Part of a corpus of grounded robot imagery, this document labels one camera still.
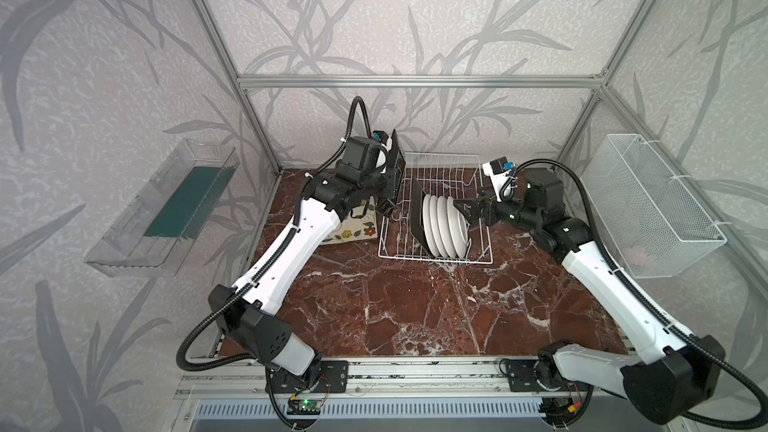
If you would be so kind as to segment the floral square plate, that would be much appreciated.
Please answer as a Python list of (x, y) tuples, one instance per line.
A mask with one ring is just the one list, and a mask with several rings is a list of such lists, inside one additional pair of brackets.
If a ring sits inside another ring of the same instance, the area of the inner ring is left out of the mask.
[(380, 213), (384, 217), (390, 217), (395, 209), (406, 168), (406, 161), (396, 130), (392, 131), (390, 139), (391, 144), (389, 145), (385, 163), (385, 186), (382, 191), (381, 202), (379, 203)]
[(340, 225), (321, 244), (335, 245), (376, 239), (379, 227), (375, 206), (373, 198), (361, 202), (358, 207), (352, 209)]

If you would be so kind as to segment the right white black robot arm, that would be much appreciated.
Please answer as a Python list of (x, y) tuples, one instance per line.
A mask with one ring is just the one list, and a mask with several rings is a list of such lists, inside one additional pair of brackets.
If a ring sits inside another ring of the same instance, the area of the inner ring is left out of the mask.
[(666, 424), (711, 398), (724, 371), (725, 351), (711, 336), (698, 337), (675, 321), (610, 257), (593, 227), (569, 216), (558, 175), (533, 169), (516, 197), (509, 164), (484, 168), (485, 194), (448, 200), (463, 227), (507, 222), (576, 278), (627, 334), (634, 355), (609, 353), (560, 340), (541, 348), (534, 375), (546, 390), (584, 384), (627, 399), (646, 419)]

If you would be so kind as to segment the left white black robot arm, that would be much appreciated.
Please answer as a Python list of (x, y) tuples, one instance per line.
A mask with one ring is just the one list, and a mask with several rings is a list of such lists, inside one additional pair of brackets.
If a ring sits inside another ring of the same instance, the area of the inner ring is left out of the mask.
[(404, 164), (395, 132), (351, 137), (344, 146), (334, 168), (308, 175), (293, 217), (256, 264), (209, 295), (217, 327), (244, 357), (309, 383), (319, 374), (320, 355), (277, 313), (312, 254), (354, 208), (396, 198)]

